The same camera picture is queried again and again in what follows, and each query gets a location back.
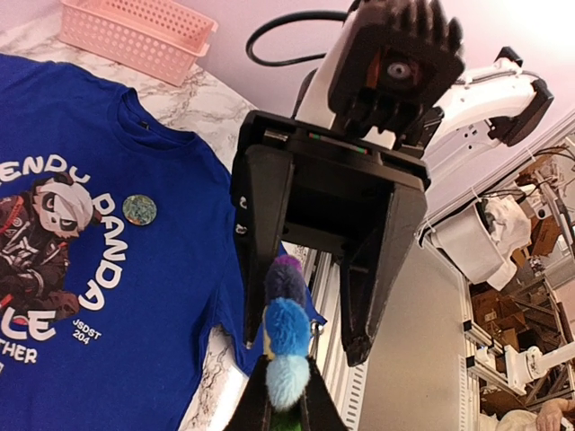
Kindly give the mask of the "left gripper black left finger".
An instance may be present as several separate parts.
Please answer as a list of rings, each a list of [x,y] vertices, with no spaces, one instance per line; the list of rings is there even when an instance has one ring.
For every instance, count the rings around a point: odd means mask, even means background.
[[[236,409],[224,428],[225,431],[268,431],[270,429],[272,408],[266,385],[269,363],[266,355],[259,357]]]

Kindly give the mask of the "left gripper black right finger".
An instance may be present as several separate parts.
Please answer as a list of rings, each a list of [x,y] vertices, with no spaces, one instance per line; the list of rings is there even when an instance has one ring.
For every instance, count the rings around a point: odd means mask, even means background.
[[[308,431],[347,431],[317,364],[310,356],[309,381],[300,400],[302,429]]]

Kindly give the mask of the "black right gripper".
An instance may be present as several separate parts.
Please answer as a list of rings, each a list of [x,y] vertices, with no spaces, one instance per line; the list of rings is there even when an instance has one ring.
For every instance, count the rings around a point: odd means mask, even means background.
[[[329,252],[340,265],[341,344],[365,363],[427,211],[424,163],[260,110],[240,128],[230,194],[244,285],[243,343],[261,325],[264,279],[280,241]]]

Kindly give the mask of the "silver round brooch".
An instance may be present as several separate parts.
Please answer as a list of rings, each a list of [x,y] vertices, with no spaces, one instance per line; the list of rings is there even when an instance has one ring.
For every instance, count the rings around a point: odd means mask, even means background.
[[[122,203],[122,214],[131,224],[147,226],[157,217],[156,203],[148,196],[136,194],[128,196]]]

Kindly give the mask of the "blue printed t-shirt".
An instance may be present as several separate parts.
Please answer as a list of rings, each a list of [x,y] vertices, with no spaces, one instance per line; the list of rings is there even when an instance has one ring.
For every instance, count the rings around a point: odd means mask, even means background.
[[[2,429],[175,430],[216,326],[252,372],[229,181],[134,89],[2,56]],[[150,225],[122,214],[136,194]]]

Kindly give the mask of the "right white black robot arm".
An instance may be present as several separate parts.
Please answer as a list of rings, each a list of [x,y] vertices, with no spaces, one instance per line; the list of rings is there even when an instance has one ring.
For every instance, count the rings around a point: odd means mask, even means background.
[[[490,138],[514,145],[552,98],[510,48],[470,75],[459,57],[379,49],[328,54],[297,119],[249,112],[230,186],[244,344],[261,326],[266,271],[289,241],[338,259],[341,342],[350,365],[364,363],[427,211],[425,151],[484,120]]]

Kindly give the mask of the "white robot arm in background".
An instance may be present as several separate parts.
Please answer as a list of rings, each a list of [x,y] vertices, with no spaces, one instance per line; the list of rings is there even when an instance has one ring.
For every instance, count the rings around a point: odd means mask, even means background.
[[[524,396],[528,383],[545,377],[550,369],[567,364],[574,358],[574,343],[558,347],[546,354],[538,347],[530,347],[519,353],[507,345],[503,348],[503,356],[505,372],[500,373],[496,369],[495,356],[488,348],[482,347],[474,356],[465,359],[467,373],[498,389]]]

